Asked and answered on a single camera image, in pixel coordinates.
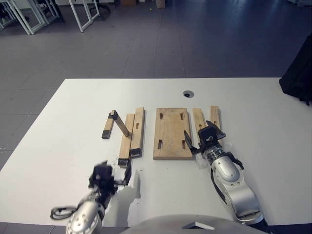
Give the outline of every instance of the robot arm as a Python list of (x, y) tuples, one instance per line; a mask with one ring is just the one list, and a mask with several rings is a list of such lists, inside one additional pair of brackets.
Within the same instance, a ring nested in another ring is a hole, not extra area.
[(51, 210), (52, 219), (69, 218), (66, 225), (66, 234), (99, 234), (102, 229), (102, 220), (111, 198), (117, 191), (118, 185), (126, 186), (131, 177), (131, 163), (125, 171), (123, 181), (114, 180), (113, 168), (107, 162), (96, 165), (89, 178), (89, 188), (92, 191), (83, 198), (78, 207), (55, 207)]
[(184, 132), (185, 140), (193, 155), (201, 153), (211, 165), (211, 179), (220, 198), (225, 202), (237, 222), (270, 233), (260, 210), (259, 202), (246, 184), (243, 164), (231, 152), (224, 152), (219, 139), (225, 137), (217, 126), (207, 121), (208, 127), (198, 131), (200, 139), (197, 149)]

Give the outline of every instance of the rectangular slot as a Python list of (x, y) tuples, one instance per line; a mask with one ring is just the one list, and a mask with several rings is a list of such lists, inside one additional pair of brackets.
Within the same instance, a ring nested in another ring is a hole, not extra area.
[(158, 149), (161, 149), (162, 148), (162, 140), (159, 140), (158, 141)]

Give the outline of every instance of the white desk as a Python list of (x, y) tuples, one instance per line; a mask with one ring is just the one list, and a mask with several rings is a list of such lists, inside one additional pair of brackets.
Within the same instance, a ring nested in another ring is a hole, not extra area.
[[(195, 96), (183, 97), (184, 90)], [(268, 223), (311, 223), (312, 108), (283, 94), (278, 78), (65, 80), (0, 172), (0, 221), (65, 225), (49, 218), (50, 209), (77, 205), (95, 164), (107, 159), (117, 177), (123, 173), (117, 166), (121, 131), (114, 126), (111, 138), (101, 139), (108, 113), (116, 109), (125, 119), (141, 106), (143, 157), (133, 160), (141, 198), (135, 189), (121, 191), (105, 225), (186, 213), (231, 219), (209, 169), (195, 161), (152, 159), (157, 107), (188, 108), (197, 144), (192, 108), (208, 118), (211, 105), (220, 107), (225, 148), (244, 163)]]

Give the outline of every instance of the gray floor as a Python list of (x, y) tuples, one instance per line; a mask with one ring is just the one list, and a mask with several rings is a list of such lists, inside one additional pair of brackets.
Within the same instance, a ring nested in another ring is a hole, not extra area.
[(0, 169), (65, 78), (280, 77), (312, 28), (311, 8), (286, 0), (111, 8), (84, 33), (69, 7), (66, 23), (34, 36), (18, 24), (0, 32)]

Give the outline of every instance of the wooden board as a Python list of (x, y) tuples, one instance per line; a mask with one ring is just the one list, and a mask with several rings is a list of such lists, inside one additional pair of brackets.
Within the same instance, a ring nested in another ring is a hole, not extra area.
[(153, 159), (192, 159), (184, 130), (191, 137), (186, 108), (157, 108)]
[(135, 121), (133, 123), (130, 156), (142, 156), (143, 132), (144, 132), (145, 110), (143, 107), (136, 108)]
[(221, 129), (221, 121), (220, 121), (220, 110), (219, 106), (211, 106), (210, 107), (210, 122), (216, 125), (220, 130)]
[(122, 122), (121, 118), (119, 117), (117, 111), (112, 110), (111, 114), (113, 115), (113, 119), (115, 120), (116, 124), (118, 125), (118, 127), (120, 128), (120, 130), (122, 131), (122, 133), (128, 137), (129, 136), (129, 128), (127, 126), (125, 126), (125, 124)]
[(113, 118), (111, 118), (111, 113), (110, 113), (108, 115), (104, 130), (102, 133), (102, 139), (109, 139), (111, 132), (112, 132), (113, 123), (114, 123), (114, 120)]
[(207, 127), (207, 123), (205, 121), (205, 118), (200, 108), (193, 108), (192, 112), (193, 112), (196, 132), (198, 133), (200, 129)]
[(129, 155), (130, 155), (130, 146), (134, 119), (135, 119), (134, 114), (127, 114), (125, 125), (129, 131), (129, 135), (128, 136), (125, 136), (124, 134), (122, 135), (121, 147), (118, 158), (118, 166), (120, 167), (126, 167), (130, 161)]

